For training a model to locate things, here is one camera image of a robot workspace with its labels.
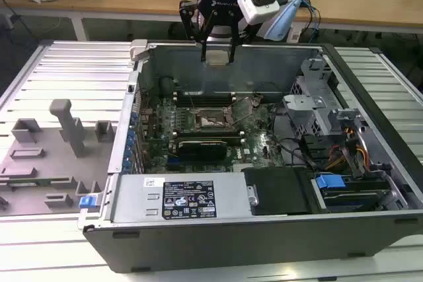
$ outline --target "gray metal frame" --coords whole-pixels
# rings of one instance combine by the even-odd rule
[[[177,45],[180,44],[149,44],[155,47]],[[270,50],[310,48],[249,47]],[[323,57],[341,78],[329,55],[324,53]],[[363,108],[360,110],[372,127],[368,114]],[[421,191],[384,142],[383,136],[380,133],[376,135],[395,166],[421,198]],[[112,191],[119,192],[123,177],[118,174],[111,177],[116,183]],[[398,239],[414,234],[423,224],[421,209],[117,223],[113,221],[117,195],[113,195],[104,206],[100,219],[81,222],[80,225],[85,225],[83,234],[110,268],[120,273],[372,256]]]
[[[84,46],[75,42],[75,47]],[[31,67],[38,53],[28,61]],[[407,80],[404,86],[412,88]],[[337,277],[338,281],[422,280],[423,262],[418,260],[423,258],[423,230],[374,257],[116,275],[76,228],[77,218],[78,214],[1,217],[0,253],[7,256],[0,263],[0,281],[75,281],[81,275],[90,280],[133,282],[316,281],[327,277]]]

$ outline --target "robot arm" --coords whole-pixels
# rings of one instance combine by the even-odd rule
[[[262,23],[272,18],[288,0],[197,0],[181,1],[179,12],[189,39],[202,45],[201,60],[206,60],[207,39],[215,30],[219,36],[231,39],[229,62],[233,62],[235,48],[254,38]],[[196,12],[202,24],[196,28],[192,17]],[[239,32],[238,23],[245,18],[247,27]]]

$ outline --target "metal workbench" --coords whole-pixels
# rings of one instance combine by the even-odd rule
[[[110,120],[117,125],[126,81],[133,67],[129,46],[122,42],[54,42],[40,46],[0,98],[0,155],[13,142],[10,130],[17,118],[33,117],[41,127],[58,126],[48,111],[54,98],[70,98],[73,116],[80,117],[86,126],[97,120]],[[382,54],[358,48],[338,48],[338,52],[401,137],[423,160],[422,95]],[[354,107],[342,83],[340,91],[349,106]],[[423,235],[406,237],[372,258],[121,275],[111,271],[85,240],[77,229],[77,218],[77,214],[0,218],[0,281],[423,279]]]

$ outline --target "power supply label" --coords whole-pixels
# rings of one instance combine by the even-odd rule
[[[163,184],[164,219],[210,218],[216,215],[213,181]]]

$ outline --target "desk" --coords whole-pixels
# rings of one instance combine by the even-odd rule
[[[70,18],[78,40],[88,40],[84,18],[180,21],[181,0],[58,0],[41,5],[7,0],[20,15]],[[423,33],[422,0],[312,0],[322,14],[321,28],[373,32]],[[11,14],[7,8],[0,13]],[[300,9],[288,42],[297,42],[309,20]]]
[[[70,18],[80,41],[88,40],[84,18],[180,21],[181,0],[57,0],[40,5],[31,0],[6,1],[19,15]],[[10,10],[0,7],[0,13],[10,24]]]
[[[422,0],[311,0],[321,12],[322,29],[423,33]],[[290,42],[297,42],[309,21],[300,9],[292,24]]]

